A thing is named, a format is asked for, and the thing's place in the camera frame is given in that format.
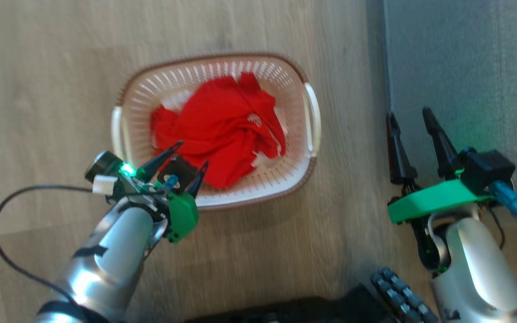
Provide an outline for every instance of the green bracket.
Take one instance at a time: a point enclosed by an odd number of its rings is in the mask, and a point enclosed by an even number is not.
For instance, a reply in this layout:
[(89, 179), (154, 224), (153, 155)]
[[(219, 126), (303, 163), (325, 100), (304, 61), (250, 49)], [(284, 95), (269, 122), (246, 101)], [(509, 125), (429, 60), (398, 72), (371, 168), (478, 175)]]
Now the green bracket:
[(447, 180), (400, 198), (388, 206), (388, 214), (392, 223), (403, 223), (410, 219), (491, 198), (491, 196), (476, 196), (459, 179)]
[(168, 200), (171, 226), (167, 231), (166, 238), (171, 243), (178, 243), (195, 229), (199, 222), (199, 210), (197, 210), (195, 198), (186, 192), (180, 195), (171, 192)]

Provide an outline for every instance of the basket handle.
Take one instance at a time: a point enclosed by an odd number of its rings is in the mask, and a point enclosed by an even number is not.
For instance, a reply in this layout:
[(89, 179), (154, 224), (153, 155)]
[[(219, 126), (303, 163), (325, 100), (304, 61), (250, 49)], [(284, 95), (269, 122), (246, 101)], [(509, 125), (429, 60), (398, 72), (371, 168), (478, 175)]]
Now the basket handle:
[(115, 106), (113, 113), (111, 113), (111, 141), (113, 143), (113, 153), (117, 157), (125, 160), (123, 153), (123, 138), (121, 137), (121, 115), (123, 108)]
[(304, 84), (304, 90), (308, 98), (308, 107), (306, 108), (307, 120), (310, 119), (310, 127), (307, 128), (308, 150), (311, 157), (318, 155), (320, 148), (320, 137), (322, 136), (322, 120), (320, 119), (320, 109), (318, 108), (318, 100), (310, 83)]

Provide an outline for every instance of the laundry basket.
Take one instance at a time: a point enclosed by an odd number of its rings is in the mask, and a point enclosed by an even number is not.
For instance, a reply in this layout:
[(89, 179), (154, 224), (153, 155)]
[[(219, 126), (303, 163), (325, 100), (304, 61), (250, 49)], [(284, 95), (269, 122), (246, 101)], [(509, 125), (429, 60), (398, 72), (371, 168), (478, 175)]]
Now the laundry basket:
[(271, 53), (232, 53), (190, 57), (148, 67), (121, 90), (113, 110), (114, 153), (133, 166), (152, 158), (150, 113), (178, 92), (194, 92), (203, 82), (220, 76), (235, 78), (253, 72), (260, 86), (276, 99), (286, 123), (287, 151), (274, 166), (257, 167), (226, 190), (203, 185), (197, 195), (200, 210), (244, 206), (285, 196), (307, 182), (320, 147), (320, 111), (304, 72), (292, 61)]

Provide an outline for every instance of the wooden floor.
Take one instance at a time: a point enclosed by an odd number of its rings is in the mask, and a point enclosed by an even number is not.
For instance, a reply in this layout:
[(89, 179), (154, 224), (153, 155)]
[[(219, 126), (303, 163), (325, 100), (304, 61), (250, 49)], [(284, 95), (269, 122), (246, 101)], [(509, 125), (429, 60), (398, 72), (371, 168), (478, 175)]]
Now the wooden floor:
[[(30, 184), (84, 185), (88, 163), (110, 147), (119, 86), (140, 67), (212, 51), (274, 51), (305, 69), (318, 96), (324, 134), (312, 179), (282, 200), (204, 213), (187, 239), (158, 246), (129, 321), (336, 298), (385, 265), (434, 306), (410, 228), (386, 214), (396, 188), (378, 3), (0, 0), (0, 201)], [(2, 214), (1, 241), (22, 266), (53, 279), (106, 210), (96, 196), (25, 196)], [(517, 226), (507, 234), (517, 276)], [(47, 295), (0, 260), (0, 322), (28, 321)]]

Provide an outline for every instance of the basket rim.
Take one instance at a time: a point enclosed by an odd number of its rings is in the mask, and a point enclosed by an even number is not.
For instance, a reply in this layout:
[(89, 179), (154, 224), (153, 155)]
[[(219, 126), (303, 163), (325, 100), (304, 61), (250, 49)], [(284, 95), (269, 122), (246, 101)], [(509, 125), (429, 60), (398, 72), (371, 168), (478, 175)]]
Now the basket rim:
[(273, 57), (276, 59), (280, 59), (281, 61), (287, 63), (293, 70), (298, 74), (300, 81), (304, 84), (308, 82), (308, 77), (302, 67), (300, 67), (296, 62), (286, 57), (285, 55), (274, 53), (274, 52), (266, 52), (266, 51), (258, 51), (258, 52), (216, 52), (216, 53), (204, 53), (199, 55), (189, 55), (184, 57), (179, 57), (178, 59), (174, 59), (171, 61), (164, 61), (162, 63), (151, 64), (141, 68), (137, 71), (133, 76), (129, 77), (127, 81), (123, 84), (121, 89), (119, 90), (119, 96), (117, 101), (115, 102), (115, 106), (123, 106), (123, 101), (125, 100), (125, 96), (129, 90), (129, 86), (133, 84), (137, 78), (145, 74), (150, 70), (156, 70), (158, 68), (167, 67), (175, 64), (183, 64), (188, 63), (190, 61), (200, 61), (202, 59), (217, 59), (217, 58), (225, 58), (225, 57)]
[[(200, 61), (203, 59), (217, 59), (217, 58), (225, 58), (225, 57), (272, 57), (275, 59), (279, 59), (285, 63), (287, 63), (299, 76), (300, 81), (303, 84), (308, 83), (308, 77), (304, 73), (304, 70), (302, 67), (300, 67), (293, 59), (290, 59), (289, 57), (286, 57), (285, 55), (274, 53), (274, 52), (267, 52), (267, 51), (248, 51), (248, 52), (211, 52), (211, 53), (203, 53), (199, 55), (189, 55), (180, 57), (178, 59), (174, 59), (171, 61), (165, 61), (162, 63), (157, 64), (151, 64), (144, 68), (141, 68), (139, 71), (137, 71), (133, 76), (127, 79), (127, 81), (123, 84), (121, 89), (119, 90), (119, 96), (117, 98), (117, 101), (115, 102), (115, 106), (123, 107), (123, 103), (125, 100), (125, 96), (127, 95), (127, 92), (131, 86), (138, 78), (140, 78), (142, 75), (144, 75), (146, 72), (151, 70), (156, 70), (158, 68), (167, 67), (174, 64), (182, 64), (182, 63), (188, 63), (190, 61)], [(289, 194), (292, 194), (293, 192), (296, 192), (300, 188), (302, 188), (310, 179), (312, 176), (312, 173), (314, 172), (314, 167), (316, 166), (316, 156), (310, 156), (308, 160), (308, 166), (306, 171), (304, 172), (303, 177), (291, 188), (288, 190), (285, 190), (283, 192), (278, 192), (275, 194), (269, 194), (267, 196), (263, 196), (260, 198), (254, 198), (251, 200), (246, 201), (240, 201), (240, 202), (234, 202), (234, 203), (227, 203), (227, 204), (216, 204), (216, 205), (206, 205), (206, 206), (197, 206), (197, 208), (200, 211), (217, 211), (217, 210), (228, 210), (228, 209), (236, 209), (238, 207), (244, 207), (249, 205), (258, 204), (261, 202), (271, 201), (271, 200), (278, 200), (280, 198), (283, 198), (284, 196), (287, 196)]]

